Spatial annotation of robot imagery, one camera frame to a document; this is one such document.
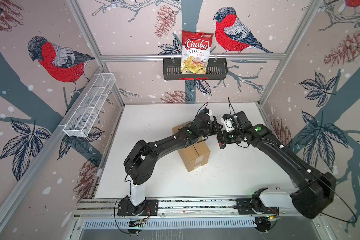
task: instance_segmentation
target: aluminum rail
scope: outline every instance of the aluminum rail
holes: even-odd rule
[[[284,60],[285,53],[233,53],[233,54],[211,54],[210,58],[226,58],[229,61],[245,60]],[[140,62],[140,61],[162,61],[164,58],[181,58],[181,55],[102,55],[103,63],[110,62]]]

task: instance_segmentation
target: vent grille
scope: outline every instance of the vent grille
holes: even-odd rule
[[[130,219],[116,219],[119,228],[128,227]],[[144,229],[176,229],[176,228],[239,228],[257,227],[254,217],[218,217],[218,218],[151,218],[144,224]],[[116,229],[114,219],[88,219],[84,229]]]

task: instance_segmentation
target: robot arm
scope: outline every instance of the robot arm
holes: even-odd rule
[[[284,147],[266,126],[262,124],[252,126],[245,113],[239,112],[233,115],[225,114],[222,117],[226,129],[223,131],[223,126],[217,123],[216,117],[214,116],[214,121],[211,122],[210,116],[210,110],[205,108],[196,115],[192,123],[181,128],[178,133],[157,142],[146,143],[140,140],[136,143],[124,161],[125,172],[133,181],[132,195],[134,192],[140,192],[139,195],[143,196],[136,201],[132,197],[134,206],[143,202],[145,195],[141,192],[144,192],[144,188],[139,189],[139,185],[152,175],[158,159],[197,143],[200,137],[212,135],[216,135],[221,149],[224,149],[226,144],[240,142],[247,142],[257,147],[273,159],[298,186],[298,189],[289,192],[274,192],[266,188],[258,190],[252,195],[254,209],[261,209],[264,206],[290,207],[307,218],[314,218],[333,201],[332,190],[335,189],[336,178],[329,172],[322,174],[307,165]]]

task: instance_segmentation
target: metal grate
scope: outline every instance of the metal grate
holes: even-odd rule
[[[119,228],[129,227],[128,218],[116,219]],[[177,228],[239,228],[257,227],[254,217],[215,217],[215,218],[151,218],[144,224],[144,229],[162,230]],[[87,219],[83,229],[115,229],[114,219]]]
[[[95,83],[86,93],[79,107],[75,110],[64,132],[72,137],[87,137],[91,130],[101,107],[110,93],[115,76],[112,73],[101,73]]]

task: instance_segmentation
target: white wire basket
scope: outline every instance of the white wire basket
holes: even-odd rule
[[[88,136],[113,84],[115,84],[115,76],[112,73],[99,74],[63,129],[69,137]]]

